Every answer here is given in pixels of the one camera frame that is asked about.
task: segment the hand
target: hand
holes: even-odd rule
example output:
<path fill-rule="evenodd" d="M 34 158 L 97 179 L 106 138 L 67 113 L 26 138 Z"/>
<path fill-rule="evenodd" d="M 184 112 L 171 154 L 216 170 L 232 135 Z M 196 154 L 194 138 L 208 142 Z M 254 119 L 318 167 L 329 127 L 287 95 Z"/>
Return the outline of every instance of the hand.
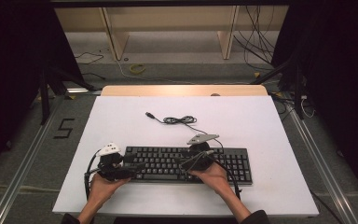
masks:
<path fill-rule="evenodd" d="M 237 198 L 229 186 L 225 169 L 217 163 L 214 162 L 205 171 L 189 171 L 189 173 L 198 176 L 204 184 L 219 194 L 239 223 L 251 215 L 248 208 Z"/>
<path fill-rule="evenodd" d="M 225 169 L 220 167 L 215 162 L 212 163 L 212 165 L 205 171 L 189 171 L 189 173 L 191 175 L 198 176 L 204 182 L 204 184 L 209 186 L 219 195 L 227 190 L 232 191 L 227 182 L 227 174 Z"/>
<path fill-rule="evenodd" d="M 97 203 L 102 206 L 120 186 L 129 181 L 130 178 L 108 181 L 101 177 L 99 174 L 95 174 L 91 182 L 89 202 Z"/>
<path fill-rule="evenodd" d="M 95 174 L 91 182 L 89 199 L 77 218 L 80 223 L 89 224 L 98 210 L 112 196 L 112 194 L 114 194 L 120 186 L 129 181 L 130 178 L 108 181 L 102 178 L 100 175 Z"/>

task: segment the cable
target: cable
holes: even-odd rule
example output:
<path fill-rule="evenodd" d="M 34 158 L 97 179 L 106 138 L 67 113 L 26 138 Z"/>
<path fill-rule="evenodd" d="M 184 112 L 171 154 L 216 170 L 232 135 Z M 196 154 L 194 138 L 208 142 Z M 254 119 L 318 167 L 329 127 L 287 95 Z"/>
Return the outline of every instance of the cable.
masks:
<path fill-rule="evenodd" d="M 79 56 L 75 56 L 75 58 L 80 58 L 81 56 L 83 56 L 83 55 L 85 55 L 85 54 L 90 54 L 90 55 L 93 55 L 93 56 L 99 56 L 100 58 L 95 59 L 95 60 L 93 60 L 93 61 L 91 61 L 91 62 L 89 62 L 89 63 L 82 63 L 82 64 L 95 63 L 95 62 L 97 62 L 97 61 L 99 61 L 99 60 L 101 60 L 101 59 L 103 58 L 103 55 L 102 55 L 102 54 L 94 54 L 94 53 L 90 53 L 90 52 L 84 52 L 84 53 L 80 54 Z"/>
<path fill-rule="evenodd" d="M 201 132 L 201 133 L 205 133 L 207 134 L 206 132 L 204 131 L 201 131 L 201 130 L 198 130 L 198 129 L 195 129 L 191 126 L 188 125 L 188 123 L 195 123 L 197 122 L 197 119 L 192 117 L 192 116 L 184 116 L 182 117 L 181 119 L 176 119 L 176 118 L 165 118 L 164 119 L 164 122 L 160 121 L 159 119 L 157 119 L 154 115 L 150 114 L 149 112 L 146 112 L 145 113 L 149 118 L 151 119 L 156 119 L 158 122 L 160 123 L 165 123 L 165 124 L 177 124 L 177 123 L 181 123 L 181 124 L 185 124 L 185 126 L 189 127 L 190 129 L 193 129 L 193 130 L 196 130 L 198 132 Z M 223 147 L 223 144 L 218 141 L 217 139 L 214 139 L 214 141 L 216 141 L 217 143 L 220 144 L 221 148 L 224 149 Z M 237 195 L 237 197 L 239 199 L 241 199 L 241 196 L 240 196 L 240 189 L 238 187 L 238 182 L 237 182 L 237 179 L 235 178 L 235 176 L 228 170 L 228 168 L 226 166 L 224 166 L 222 163 L 220 163 L 220 161 L 217 161 L 215 160 L 214 158 L 212 158 L 211 156 L 208 155 L 208 153 L 206 151 L 201 151 L 200 153 L 198 153 L 196 156 L 190 158 L 189 160 L 183 162 L 183 163 L 188 163 L 190 161 L 193 161 L 194 159 L 196 159 L 193 164 L 190 166 L 190 168 L 188 168 L 186 170 L 186 172 L 188 172 L 189 170 L 191 170 L 191 168 L 194 167 L 194 165 L 197 163 L 197 161 L 202 157 L 202 156 L 207 156 L 209 159 L 213 160 L 214 162 L 216 162 L 219 166 L 221 166 L 223 169 L 226 170 L 226 172 L 231 176 L 231 179 L 232 179 L 232 182 L 234 184 L 234 189 L 235 189 L 235 194 Z"/>
<path fill-rule="evenodd" d="M 286 109 L 286 105 L 284 104 L 284 102 L 276 101 L 276 100 L 274 100 L 274 102 L 278 102 L 278 103 L 281 103 L 281 104 L 283 105 L 283 108 L 284 108 L 283 112 L 279 112 L 279 111 L 278 111 L 278 114 L 284 114 L 284 113 L 286 113 L 287 109 Z"/>
<path fill-rule="evenodd" d="M 252 48 L 259 49 L 259 50 L 264 50 L 264 51 L 268 51 L 268 52 L 272 53 L 272 51 L 269 51 L 268 49 L 260 48 L 260 47 L 256 46 L 255 44 L 251 43 L 250 40 L 248 40 L 248 39 L 241 33 L 241 31 L 238 31 L 238 33 L 240 33 L 240 35 L 242 36 L 242 38 L 243 38 L 244 40 L 246 40 L 246 45 L 245 45 L 246 47 L 247 47 L 248 44 L 250 44 L 250 45 L 252 46 Z"/>
<path fill-rule="evenodd" d="M 309 115 L 309 114 L 305 111 L 305 109 L 304 109 L 304 106 L 303 106 L 304 101 L 305 101 L 305 99 L 302 99 L 302 101 L 301 101 L 301 108 L 302 108 L 304 114 L 305 114 L 308 118 L 312 118 L 313 115 L 315 114 L 315 110 L 313 110 L 313 111 L 312 111 L 312 114 Z"/>
<path fill-rule="evenodd" d="M 321 199 L 319 198 L 312 190 L 310 190 L 310 194 L 313 195 L 329 212 L 330 214 L 336 219 L 339 224 L 343 224 L 343 222 L 339 219 L 339 217 L 333 212 L 333 210 Z"/>
<path fill-rule="evenodd" d="M 84 185 L 86 188 L 86 198 L 87 200 L 89 199 L 89 195 L 90 195 L 90 176 L 95 173 L 97 170 L 93 170 L 93 172 L 90 171 L 91 169 L 91 165 L 94 162 L 95 158 L 97 157 L 97 153 L 100 151 L 100 149 L 98 151 L 96 151 L 94 153 L 94 155 L 91 158 L 91 161 L 89 162 L 89 167 L 87 168 L 87 172 L 84 174 Z"/>
<path fill-rule="evenodd" d="M 261 37 L 260 40 L 262 40 L 263 43 L 264 43 L 264 40 L 265 40 L 271 47 L 275 48 L 273 45 L 271 45 L 271 44 L 269 43 L 269 41 L 264 37 L 264 35 L 261 34 L 260 30 L 257 29 L 257 27 L 259 27 L 259 25 L 258 25 L 258 17 L 260 16 L 260 6 L 258 6 L 258 7 L 256 8 L 256 11 L 257 11 L 257 15 L 256 15 L 256 16 L 257 16 L 257 17 L 256 17 L 257 27 L 256 27 L 256 23 L 255 23 L 254 19 L 252 18 L 251 14 L 250 14 L 250 12 L 249 12 L 249 8 L 248 8 L 247 6 L 246 6 L 245 8 L 246 8 L 246 11 L 248 12 L 249 19 L 251 19 L 252 25 L 254 26 L 255 30 L 257 31 L 257 34 L 259 35 L 259 37 Z"/>
<path fill-rule="evenodd" d="M 214 162 L 216 162 L 216 164 L 218 164 L 220 167 L 222 167 L 223 169 L 225 169 L 225 171 L 228 173 L 229 176 L 231 176 L 231 179 L 232 179 L 232 183 L 234 184 L 234 190 L 235 190 L 235 195 L 237 195 L 237 197 L 239 199 L 241 199 L 241 196 L 240 196 L 240 193 L 241 193 L 241 190 L 240 188 L 238 187 L 238 182 L 237 182 L 237 179 L 235 178 L 235 176 L 228 170 L 228 168 L 223 165 L 220 161 L 217 161 L 215 160 L 214 158 L 212 157 L 209 157 L 210 159 L 212 159 Z"/>
<path fill-rule="evenodd" d="M 95 73 L 83 73 L 82 76 L 96 76 L 96 77 L 99 77 L 100 79 L 106 80 L 106 77 L 97 75 Z"/>
<path fill-rule="evenodd" d="M 287 118 L 287 116 L 288 116 L 290 113 L 292 113 L 293 110 L 294 110 L 294 108 L 292 108 L 289 112 L 287 112 L 287 114 L 283 117 L 283 119 L 281 119 L 281 121 L 284 121 L 284 120 Z"/>
<path fill-rule="evenodd" d="M 256 54 L 254 51 L 252 51 L 251 49 L 248 49 L 246 46 L 244 46 L 240 40 L 237 39 L 236 36 L 234 36 L 234 38 L 241 44 L 241 46 L 244 48 L 244 49 L 247 49 L 248 51 L 250 51 L 251 53 L 254 54 L 254 56 L 256 56 L 257 58 L 261 59 L 263 62 L 267 63 L 267 64 L 271 64 L 269 61 L 267 61 L 266 59 L 262 58 L 261 56 L 259 56 L 258 54 Z"/>

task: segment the black cable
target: black cable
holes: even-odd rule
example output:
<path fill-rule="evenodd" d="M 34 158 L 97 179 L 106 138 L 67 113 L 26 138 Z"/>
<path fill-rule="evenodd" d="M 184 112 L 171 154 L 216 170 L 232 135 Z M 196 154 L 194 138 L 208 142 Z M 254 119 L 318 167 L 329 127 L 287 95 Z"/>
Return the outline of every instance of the black cable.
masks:
<path fill-rule="evenodd" d="M 84 185 L 86 188 L 86 198 L 87 200 L 89 199 L 89 195 L 90 195 L 90 176 L 91 176 L 91 165 L 94 162 L 95 158 L 97 157 L 97 153 L 100 151 L 100 149 L 94 153 L 94 155 L 91 158 L 91 161 L 89 161 L 89 167 L 87 168 L 87 172 L 84 174 Z"/>
<path fill-rule="evenodd" d="M 256 21 L 255 21 L 255 24 L 257 25 L 257 33 L 258 33 L 258 43 L 260 45 L 260 48 L 263 48 L 263 45 L 266 49 L 268 49 L 266 43 L 264 42 L 263 40 L 263 35 L 261 34 L 260 32 L 260 22 L 259 21 L 259 18 L 260 18 L 260 11 L 261 11 L 261 7 L 260 6 L 257 6 L 256 8 L 256 12 L 257 12 L 257 17 L 256 17 Z M 267 55 L 266 55 L 266 52 L 263 50 L 262 53 L 264 54 L 264 57 L 266 57 L 266 60 L 268 59 Z"/>
<path fill-rule="evenodd" d="M 256 10 L 257 10 L 257 21 L 256 22 L 258 22 L 258 17 L 260 15 L 260 7 L 257 7 Z M 248 12 L 249 19 L 251 19 L 252 25 L 254 26 L 255 30 L 257 31 L 257 34 L 259 36 L 261 36 L 262 39 L 264 39 L 271 47 L 275 48 L 273 45 L 271 45 L 271 43 L 269 43 L 269 41 L 266 39 L 266 37 L 263 34 L 261 34 L 260 30 L 256 28 L 256 23 L 255 23 L 254 19 L 252 18 L 251 14 L 249 12 L 249 8 L 247 6 L 246 6 L 246 11 Z"/>
<path fill-rule="evenodd" d="M 275 100 L 274 100 L 274 102 L 278 102 L 278 103 L 281 103 L 281 104 L 283 105 L 284 110 L 283 110 L 282 112 L 279 112 L 279 111 L 278 111 L 278 114 L 284 114 L 284 113 L 286 113 L 287 109 L 286 109 L 286 105 L 284 104 L 284 102 L 275 101 Z"/>
<path fill-rule="evenodd" d="M 238 31 L 238 33 L 240 33 L 240 35 L 242 36 L 242 38 L 243 38 L 244 40 L 246 40 L 246 45 L 245 45 L 245 46 L 247 46 L 247 44 L 250 44 L 252 48 L 259 49 L 259 50 L 264 50 L 264 51 L 273 53 L 272 51 L 270 51 L 270 50 L 268 50 L 268 49 L 262 49 L 262 48 L 258 47 L 257 45 L 251 43 L 250 40 L 248 40 L 248 39 L 241 33 L 241 31 Z"/>
<path fill-rule="evenodd" d="M 294 108 L 292 108 L 289 112 L 287 112 L 287 114 L 283 117 L 283 119 L 281 119 L 281 121 L 284 121 L 284 120 L 287 118 L 287 116 L 288 116 L 290 113 L 292 113 L 293 110 L 294 110 Z"/>
<path fill-rule="evenodd" d="M 254 54 L 254 56 L 256 56 L 257 58 L 261 59 L 263 62 L 267 63 L 267 64 L 271 64 L 269 61 L 267 61 L 266 59 L 262 58 L 260 55 L 256 54 L 254 51 L 252 51 L 251 49 L 247 48 L 244 45 L 241 45 L 244 49 L 248 50 L 249 52 L 251 52 L 252 54 Z"/>
<path fill-rule="evenodd" d="M 342 224 L 343 222 L 339 219 L 339 217 L 336 215 L 336 213 L 333 212 L 333 210 L 321 199 L 319 198 L 312 190 L 310 190 L 310 194 L 313 195 L 329 212 L 330 214 L 337 220 L 339 224 Z"/>
<path fill-rule="evenodd" d="M 103 55 L 102 55 L 102 54 L 94 54 L 94 53 L 90 53 L 90 52 L 84 52 L 84 53 L 80 54 L 79 56 L 75 56 L 75 58 L 80 58 L 81 56 L 83 56 L 83 55 L 85 55 L 85 54 L 90 54 L 90 55 L 93 55 L 93 56 L 99 56 L 99 58 L 98 58 L 98 59 L 95 59 L 95 60 L 93 60 L 93 61 L 91 61 L 91 62 L 89 62 L 89 63 L 82 63 L 82 64 L 95 63 L 95 62 L 97 62 L 97 61 L 99 61 L 99 60 L 101 60 L 101 59 L 103 58 Z"/>
<path fill-rule="evenodd" d="M 220 161 L 217 161 L 215 160 L 214 158 L 208 156 L 210 159 L 212 159 L 214 162 L 216 162 L 216 164 L 218 164 L 220 167 L 222 167 L 223 169 L 225 169 L 225 171 L 228 173 L 229 176 L 231 176 L 231 179 L 232 179 L 232 183 L 234 184 L 234 190 L 235 190 L 235 195 L 237 195 L 237 197 L 239 199 L 241 199 L 241 196 L 240 196 L 240 188 L 238 187 L 238 182 L 237 182 L 237 179 L 235 178 L 235 176 L 228 170 L 228 168 L 223 165 Z"/>
<path fill-rule="evenodd" d="M 96 76 L 96 77 L 99 77 L 100 79 L 106 80 L 106 77 L 97 75 L 97 74 L 95 74 L 95 73 L 82 73 L 81 75 L 82 75 L 82 76 Z"/>
<path fill-rule="evenodd" d="M 165 118 L 163 121 L 157 119 L 154 115 L 150 114 L 149 112 L 146 112 L 145 113 L 149 118 L 151 119 L 156 119 L 158 122 L 160 123 L 165 123 L 165 124 L 178 124 L 178 123 L 181 123 L 181 124 L 185 124 L 185 126 L 189 127 L 190 129 L 193 129 L 195 131 L 198 131 L 198 132 L 201 132 L 201 133 L 205 133 L 207 134 L 206 132 L 204 131 L 201 131 L 201 130 L 198 130 L 198 129 L 195 129 L 191 126 L 189 126 L 188 124 L 189 123 L 195 123 L 197 122 L 197 119 L 192 117 L 192 116 L 184 116 L 182 117 L 181 119 L 176 119 L 176 118 Z M 214 141 L 218 142 L 220 144 L 220 146 L 222 147 L 222 149 L 224 149 L 223 147 L 223 144 L 218 141 L 217 139 L 214 139 Z M 220 161 L 217 161 L 215 160 L 214 158 L 208 156 L 208 158 L 210 158 L 211 160 L 213 160 L 214 162 L 216 162 L 219 166 L 221 166 L 223 169 L 225 169 L 225 171 L 231 176 L 232 178 L 232 181 L 233 181 L 233 184 L 234 184 L 234 189 L 235 189 L 235 194 L 237 195 L 237 197 L 239 199 L 241 199 L 241 196 L 240 196 L 240 189 L 238 187 L 238 182 L 237 182 L 237 179 L 235 178 L 235 176 L 228 170 L 228 168 L 226 166 L 224 166 L 222 163 L 220 163 Z"/>

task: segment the floor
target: floor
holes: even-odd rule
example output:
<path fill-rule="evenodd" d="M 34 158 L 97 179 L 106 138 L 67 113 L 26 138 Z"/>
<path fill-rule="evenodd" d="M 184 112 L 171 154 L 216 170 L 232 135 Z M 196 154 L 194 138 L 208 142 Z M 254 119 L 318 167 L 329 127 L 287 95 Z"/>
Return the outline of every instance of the floor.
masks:
<path fill-rule="evenodd" d="M 249 36 L 250 33 L 243 32 L 243 35 Z M 269 32 L 268 38 L 271 43 L 274 43 L 277 35 L 277 32 Z M 256 75 L 263 75 L 267 73 L 266 69 L 270 68 L 259 58 L 244 53 L 243 48 L 236 41 L 233 42 L 230 59 L 223 60 L 215 32 L 133 33 L 123 59 L 119 62 L 121 67 L 113 61 L 104 34 L 67 34 L 67 37 L 75 56 L 78 57 L 81 71 L 86 74 L 86 81 L 98 86 L 178 84 L 177 82 L 249 83 L 255 80 Z M 129 66 L 134 63 L 143 64 L 145 72 L 141 75 L 132 74 Z M 278 91 L 276 87 L 278 81 L 279 76 L 266 82 L 268 91 Z M 61 100 L 57 97 L 51 99 L 52 110 L 55 111 L 54 120 L 44 133 L 44 140 L 37 148 L 33 162 L 27 166 L 23 181 L 13 200 L 8 203 L 7 213 L 3 215 L 0 223 L 35 223 L 36 219 L 42 220 L 41 223 L 60 223 L 62 215 L 53 214 L 52 206 L 57 199 L 96 97 L 94 94 L 76 93 L 72 93 L 71 96 Z M 330 138 L 323 120 L 316 113 L 312 118 L 306 116 L 304 120 L 298 122 L 296 113 L 290 106 L 276 102 L 276 107 L 277 112 L 281 113 L 282 125 L 309 188 L 333 210 L 333 213 L 337 214 L 340 220 L 344 220 L 342 223 L 358 223 L 358 182 L 345 159 L 336 153 L 335 143 Z M 308 115 L 312 113 L 312 107 L 305 109 Z M 54 138 L 62 135 L 59 128 L 64 119 L 71 119 L 66 123 L 72 128 L 70 137 Z M 15 181 L 13 176 L 16 176 L 19 167 L 23 166 L 23 159 L 34 150 L 33 140 L 39 135 L 40 120 L 41 104 L 35 99 L 24 122 L 11 139 L 11 149 L 0 156 L 0 203 L 7 192 L 7 187 Z M 305 137 L 301 134 L 300 130 L 304 127 L 309 130 L 310 136 Z M 314 143 L 312 146 L 306 141 L 310 137 Z M 350 205 L 351 216 L 354 216 L 352 221 L 342 216 L 345 210 L 337 206 L 339 204 L 337 197 L 327 186 L 328 181 L 326 182 L 325 176 L 315 162 L 312 150 L 320 152 L 326 161 L 338 189 L 342 191 L 344 199 Z M 315 203 L 320 209 L 320 215 L 317 217 L 271 217 L 270 221 L 271 223 L 338 223 L 323 203 L 316 198 Z M 97 216 L 95 223 L 112 223 L 112 220 L 112 217 Z"/>

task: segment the black keyboard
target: black keyboard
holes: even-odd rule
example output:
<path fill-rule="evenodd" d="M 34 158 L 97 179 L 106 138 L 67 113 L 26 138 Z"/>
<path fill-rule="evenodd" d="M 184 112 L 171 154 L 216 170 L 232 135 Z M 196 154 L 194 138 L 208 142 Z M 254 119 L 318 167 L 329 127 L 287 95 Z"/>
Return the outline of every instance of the black keyboard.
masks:
<path fill-rule="evenodd" d="M 131 182 L 141 183 L 202 183 L 194 175 L 181 169 L 173 158 L 182 157 L 181 150 L 188 147 L 127 147 L 126 154 L 136 154 L 133 163 L 145 163 L 145 169 L 138 172 Z M 234 175 L 239 185 L 251 185 L 252 174 L 246 148 L 211 148 L 213 156 Z M 124 166 L 133 163 L 124 162 Z"/>

